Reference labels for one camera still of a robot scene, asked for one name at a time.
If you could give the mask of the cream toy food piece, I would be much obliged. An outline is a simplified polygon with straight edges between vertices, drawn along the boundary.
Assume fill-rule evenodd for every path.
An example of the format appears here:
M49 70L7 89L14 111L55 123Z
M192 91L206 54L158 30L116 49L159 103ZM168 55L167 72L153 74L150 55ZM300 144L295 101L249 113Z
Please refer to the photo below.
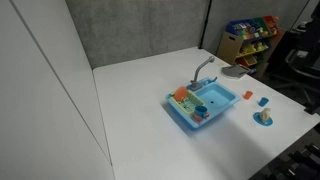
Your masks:
M263 111L260 112L260 120L265 123L271 115L271 109L270 108L265 108Z

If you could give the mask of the small blue cup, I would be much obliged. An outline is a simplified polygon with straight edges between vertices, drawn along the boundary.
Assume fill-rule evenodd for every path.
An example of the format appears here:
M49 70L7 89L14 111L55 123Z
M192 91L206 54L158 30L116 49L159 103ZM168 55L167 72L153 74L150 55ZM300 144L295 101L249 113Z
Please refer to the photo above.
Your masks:
M259 101L258 105L260 107L264 107L267 103L269 102L269 99L266 97L262 97L261 100Z

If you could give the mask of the blue toy sink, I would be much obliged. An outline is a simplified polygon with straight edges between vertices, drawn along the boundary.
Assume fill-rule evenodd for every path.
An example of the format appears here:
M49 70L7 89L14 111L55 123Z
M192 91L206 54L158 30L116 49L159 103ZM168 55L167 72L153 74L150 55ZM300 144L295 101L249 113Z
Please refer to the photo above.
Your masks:
M199 129L213 121L240 100L239 95L220 84L217 79L204 78L200 80L199 83L202 87L196 91L192 91L190 86L187 86L186 89L188 92L191 91L198 96L205 103L204 106L208 109L209 117L203 118L201 122L194 120L194 112L188 115L181 110L178 110L175 105L168 101L169 94L166 96L166 100L174 113L191 130Z

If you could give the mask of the orange toy plate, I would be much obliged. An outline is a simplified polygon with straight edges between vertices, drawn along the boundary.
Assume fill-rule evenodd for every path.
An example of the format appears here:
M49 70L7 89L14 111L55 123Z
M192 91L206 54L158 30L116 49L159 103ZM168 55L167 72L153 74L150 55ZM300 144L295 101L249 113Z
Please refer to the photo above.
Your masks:
M181 86L175 91L174 99L177 102L181 102L184 98L187 97L187 94L188 94L188 90L184 86Z

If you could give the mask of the small orange toy bowl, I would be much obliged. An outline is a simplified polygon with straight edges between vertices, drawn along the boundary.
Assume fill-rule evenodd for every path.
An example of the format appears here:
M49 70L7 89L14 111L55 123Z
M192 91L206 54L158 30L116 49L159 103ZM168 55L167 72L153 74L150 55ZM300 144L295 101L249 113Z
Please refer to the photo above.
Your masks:
M196 115L196 114L193 115L193 118L194 118L194 120L197 121L197 122L201 122L201 121L203 120L202 117L200 117L200 116L198 116L198 115Z

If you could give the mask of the black office chair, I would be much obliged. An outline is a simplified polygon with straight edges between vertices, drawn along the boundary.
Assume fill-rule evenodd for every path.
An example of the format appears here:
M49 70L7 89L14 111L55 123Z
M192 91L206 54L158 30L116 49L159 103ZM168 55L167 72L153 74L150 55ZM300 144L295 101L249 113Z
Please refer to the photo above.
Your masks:
M275 89L292 88L300 89L309 105L304 109L305 112L313 115L320 107L320 99L311 103L311 99L307 93L311 90L315 93L320 89L320 70L314 69L313 64L320 57L320 6L317 5L311 14L312 21L306 26L306 31L301 34L299 44L293 48L285 58L287 66L299 75L299 78L289 78L280 75L273 75L286 81L286 84L275 86Z

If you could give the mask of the blue toy plate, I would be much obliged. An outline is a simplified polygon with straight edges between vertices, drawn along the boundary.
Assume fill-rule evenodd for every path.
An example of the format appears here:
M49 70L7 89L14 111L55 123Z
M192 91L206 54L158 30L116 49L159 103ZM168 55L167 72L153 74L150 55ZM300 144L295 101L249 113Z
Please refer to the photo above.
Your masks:
M260 113L259 112L255 112L253 114L253 119L255 122L257 122L258 124L262 125L262 126L271 126L273 124L273 119L271 117L269 117L265 122L263 122L260 119Z

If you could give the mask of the wooden toy storage shelf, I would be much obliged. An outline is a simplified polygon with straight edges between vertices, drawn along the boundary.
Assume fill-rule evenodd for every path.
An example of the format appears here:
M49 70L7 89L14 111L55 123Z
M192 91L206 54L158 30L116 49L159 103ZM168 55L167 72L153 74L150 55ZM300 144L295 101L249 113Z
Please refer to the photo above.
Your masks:
M230 21L222 35L217 56L231 65L248 67L253 77L261 78L285 33L277 21L275 16Z

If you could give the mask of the black equipment at table edge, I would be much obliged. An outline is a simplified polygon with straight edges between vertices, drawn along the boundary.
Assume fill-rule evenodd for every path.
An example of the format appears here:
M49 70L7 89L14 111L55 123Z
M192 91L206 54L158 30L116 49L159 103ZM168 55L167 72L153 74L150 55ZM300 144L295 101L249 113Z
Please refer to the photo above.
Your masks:
M287 161L276 158L260 172L257 180L320 180L320 147L311 143L303 151L288 154Z

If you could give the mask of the small orange cup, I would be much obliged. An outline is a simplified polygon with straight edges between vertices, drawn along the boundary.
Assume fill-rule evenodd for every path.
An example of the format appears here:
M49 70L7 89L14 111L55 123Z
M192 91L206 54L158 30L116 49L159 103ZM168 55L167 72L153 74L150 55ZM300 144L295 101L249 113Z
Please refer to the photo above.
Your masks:
M245 100L249 100L251 98L251 96L253 95L253 92L252 91L246 91L243 98Z

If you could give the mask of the grey toy faucet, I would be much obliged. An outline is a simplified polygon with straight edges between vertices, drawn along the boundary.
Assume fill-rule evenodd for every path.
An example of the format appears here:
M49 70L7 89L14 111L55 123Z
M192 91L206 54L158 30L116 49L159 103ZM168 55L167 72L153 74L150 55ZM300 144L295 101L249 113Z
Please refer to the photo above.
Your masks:
M205 67L208 63L213 63L214 61L215 61L215 57L210 56L206 61L204 61L202 64L200 64L197 67L195 74L194 74L194 78L190 81L190 83L191 83L190 89L192 91L196 91L202 87L202 85L198 82L198 76L199 76L201 69L203 67Z

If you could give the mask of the yellow green dish rack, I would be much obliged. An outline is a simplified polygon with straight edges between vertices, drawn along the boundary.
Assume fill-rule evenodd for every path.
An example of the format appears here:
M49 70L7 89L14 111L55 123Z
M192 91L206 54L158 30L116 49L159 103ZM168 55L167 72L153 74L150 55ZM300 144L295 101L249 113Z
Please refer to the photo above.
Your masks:
M205 103L196 96L193 92L189 91L187 97L178 102L174 99L173 94L168 95L168 101L175 105L178 110L190 115L194 112L196 106L204 106Z

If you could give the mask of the black vertical pole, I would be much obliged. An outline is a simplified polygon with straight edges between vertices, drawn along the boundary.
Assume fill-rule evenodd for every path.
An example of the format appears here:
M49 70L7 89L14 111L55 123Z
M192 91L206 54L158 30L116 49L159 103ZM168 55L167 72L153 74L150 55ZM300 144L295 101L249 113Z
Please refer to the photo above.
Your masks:
M205 37L205 34L206 34L206 28L207 28L208 21L209 21L209 16L210 16L210 11L211 11L212 1L213 1L213 0L208 0L208 6L207 6L206 14L205 14L205 19L204 19L204 23L203 23L203 28L202 28L202 33L201 33L201 37L200 37L200 42L199 42L199 44L198 44L198 49L203 49L203 42L204 42L204 37Z

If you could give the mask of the blue toy mug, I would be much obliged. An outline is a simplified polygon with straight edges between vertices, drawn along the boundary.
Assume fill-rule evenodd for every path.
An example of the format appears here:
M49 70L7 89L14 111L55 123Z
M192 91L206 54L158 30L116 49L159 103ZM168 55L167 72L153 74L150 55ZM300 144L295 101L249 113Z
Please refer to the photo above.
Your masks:
M208 118L208 109L205 106L196 106L194 113L201 118Z

